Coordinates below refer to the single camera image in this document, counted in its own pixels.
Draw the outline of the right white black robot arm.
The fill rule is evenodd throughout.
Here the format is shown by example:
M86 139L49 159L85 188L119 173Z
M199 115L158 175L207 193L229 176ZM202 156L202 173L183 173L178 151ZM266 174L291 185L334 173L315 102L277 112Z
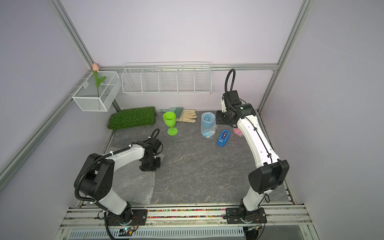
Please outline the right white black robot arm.
M250 189L241 200L239 213L229 214L229 217L238 218L245 223L265 223L265 212L261 203L283 184L290 168L289 163L281 160L275 153L261 130L256 111L251 104L241 102L237 91L226 90L221 104L222 109L216 113L216 123L240 129L251 149L256 166L248 175Z

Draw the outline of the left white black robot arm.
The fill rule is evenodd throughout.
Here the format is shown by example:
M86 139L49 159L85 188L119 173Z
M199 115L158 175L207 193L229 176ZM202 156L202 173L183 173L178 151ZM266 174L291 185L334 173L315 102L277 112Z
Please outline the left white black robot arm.
M139 169L144 173L156 171L161 166L161 146L159 139L150 137L106 155L89 155L74 182L76 199L95 203L107 214L109 223L130 225L134 213L131 205L113 190L114 173L134 161L141 163Z

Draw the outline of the blue tape dispenser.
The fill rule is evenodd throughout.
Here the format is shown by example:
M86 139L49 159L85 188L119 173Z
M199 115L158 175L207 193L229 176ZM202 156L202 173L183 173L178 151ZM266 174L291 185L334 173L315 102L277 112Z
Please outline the blue tape dispenser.
M223 130L218 141L217 141L217 145L220 147L224 147L230 138L230 134L231 134L230 131Z

